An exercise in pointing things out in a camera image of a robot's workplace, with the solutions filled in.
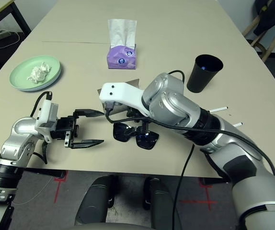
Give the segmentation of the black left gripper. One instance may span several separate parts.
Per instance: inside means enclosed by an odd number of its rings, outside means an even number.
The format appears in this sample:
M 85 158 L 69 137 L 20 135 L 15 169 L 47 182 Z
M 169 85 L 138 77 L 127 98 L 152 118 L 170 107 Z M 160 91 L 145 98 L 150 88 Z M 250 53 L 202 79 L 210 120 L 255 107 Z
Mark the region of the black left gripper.
M 84 149 L 99 145 L 104 140 L 89 139 L 82 140 L 81 142 L 74 142 L 74 138 L 78 136 L 79 125 L 77 119 L 80 116 L 85 117 L 99 117 L 104 113 L 93 109 L 76 109 L 74 115 L 61 117 L 57 120 L 55 130 L 51 131 L 51 138 L 57 140 L 64 140 L 64 146 L 71 149 Z

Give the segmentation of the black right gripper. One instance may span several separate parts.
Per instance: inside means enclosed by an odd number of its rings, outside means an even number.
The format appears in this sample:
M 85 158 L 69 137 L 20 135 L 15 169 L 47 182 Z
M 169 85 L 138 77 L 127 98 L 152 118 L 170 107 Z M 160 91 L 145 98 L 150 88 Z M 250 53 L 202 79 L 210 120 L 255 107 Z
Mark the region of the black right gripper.
M 138 119 L 138 118 L 142 118 L 142 113 L 135 108 L 128 107 L 126 116 L 128 118 Z M 148 135 L 149 135 L 149 123 L 146 121 L 142 121 L 142 124 L 137 127 L 137 136 L 147 137 Z

